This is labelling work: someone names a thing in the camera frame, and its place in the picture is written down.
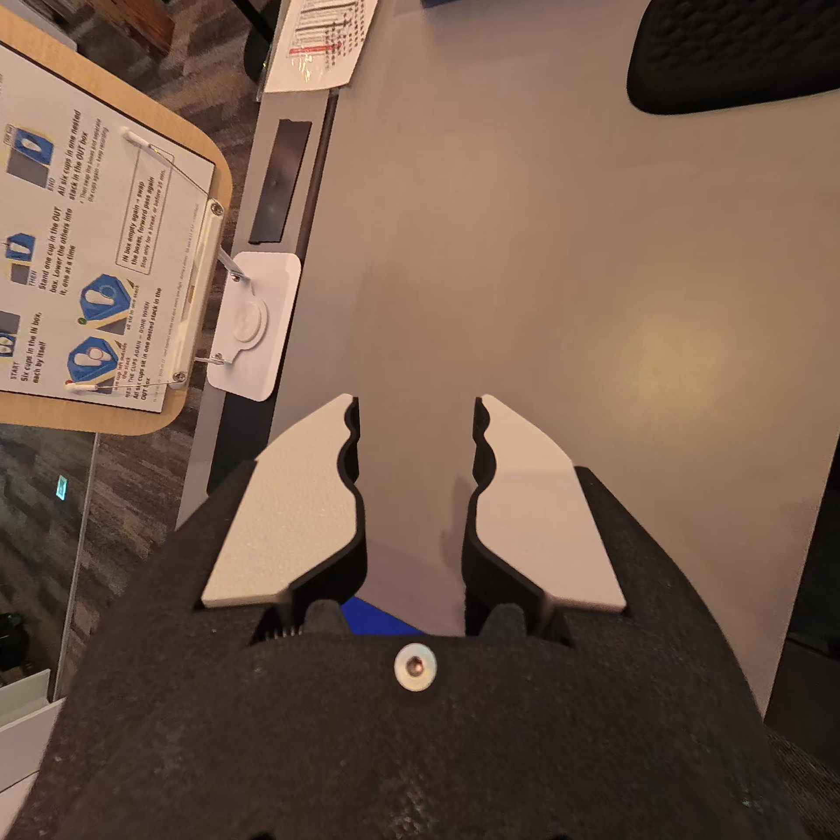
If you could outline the black flat plate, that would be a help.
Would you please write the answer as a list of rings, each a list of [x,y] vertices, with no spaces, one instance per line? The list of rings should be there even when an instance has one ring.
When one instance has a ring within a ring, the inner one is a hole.
[[[310,121],[278,122],[248,237],[250,245],[281,242],[311,129]]]

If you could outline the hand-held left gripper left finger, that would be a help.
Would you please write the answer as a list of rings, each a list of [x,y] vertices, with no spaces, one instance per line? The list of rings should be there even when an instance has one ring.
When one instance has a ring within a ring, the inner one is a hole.
[[[272,609],[283,635],[315,602],[344,604],[368,571],[364,502],[356,486],[360,402],[340,394],[256,458],[201,595],[204,608]]]

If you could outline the black round stand base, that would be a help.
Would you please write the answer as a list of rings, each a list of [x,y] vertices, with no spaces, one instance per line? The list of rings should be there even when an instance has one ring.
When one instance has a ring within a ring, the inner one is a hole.
[[[254,83],[259,82],[264,75],[270,48],[270,41],[266,40],[256,27],[252,27],[245,42],[243,68],[246,76]]]

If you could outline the laminated instruction sheet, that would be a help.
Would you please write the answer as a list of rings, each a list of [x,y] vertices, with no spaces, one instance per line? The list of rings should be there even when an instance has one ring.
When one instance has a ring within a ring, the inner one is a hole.
[[[262,84],[266,94],[348,86],[371,29],[377,1],[290,1]]]

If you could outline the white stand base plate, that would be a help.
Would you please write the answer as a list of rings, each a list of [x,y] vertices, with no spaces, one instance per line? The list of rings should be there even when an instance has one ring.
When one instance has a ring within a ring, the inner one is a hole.
[[[206,362],[215,390],[264,402],[275,388],[298,294],[301,262],[294,254],[241,251],[230,270]]]

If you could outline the brown wooden cabinet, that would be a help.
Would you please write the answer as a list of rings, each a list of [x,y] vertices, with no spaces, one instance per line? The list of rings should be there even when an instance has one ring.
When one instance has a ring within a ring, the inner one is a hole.
[[[175,25],[163,2],[114,1],[113,4],[135,41],[159,58],[170,53]]]

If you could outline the instruction sheet on stand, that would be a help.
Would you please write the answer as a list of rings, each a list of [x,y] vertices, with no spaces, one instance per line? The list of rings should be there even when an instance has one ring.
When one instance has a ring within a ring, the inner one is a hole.
[[[159,413],[166,389],[186,386],[219,249],[226,209],[211,197],[211,174],[129,126],[130,194],[114,266],[78,291],[77,331],[68,341],[63,396]]]

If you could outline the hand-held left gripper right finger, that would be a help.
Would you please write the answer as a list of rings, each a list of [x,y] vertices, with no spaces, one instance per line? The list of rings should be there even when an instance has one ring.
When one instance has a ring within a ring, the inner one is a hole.
[[[498,606],[517,606],[526,633],[565,638],[564,612],[620,615],[616,577],[572,459],[493,395],[477,397],[476,453],[461,575],[465,632]]]

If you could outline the instruction board on wood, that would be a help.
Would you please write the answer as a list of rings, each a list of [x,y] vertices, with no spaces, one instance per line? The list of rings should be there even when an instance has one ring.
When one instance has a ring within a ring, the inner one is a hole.
[[[56,74],[63,83],[78,86],[110,109],[123,112],[134,123],[184,146],[215,166],[205,201],[203,226],[199,236],[190,300],[185,327],[180,337],[185,340],[181,366],[184,380],[169,389],[160,413],[113,405],[68,401],[41,395],[2,392],[3,424],[65,429],[69,431],[138,436],[156,432],[170,425],[186,403],[187,388],[201,339],[209,294],[217,266],[217,251],[222,244],[226,212],[233,195],[233,179],[222,152],[209,136],[180,115],[125,81],[79,55],[58,40],[30,24],[15,12],[1,10],[2,46],[21,53],[27,60]]]

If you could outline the black quilted mouse pad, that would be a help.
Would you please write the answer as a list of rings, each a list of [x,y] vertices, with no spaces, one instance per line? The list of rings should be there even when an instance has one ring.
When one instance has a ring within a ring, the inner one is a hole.
[[[640,111],[677,115],[839,88],[838,1],[653,1],[626,75]]]

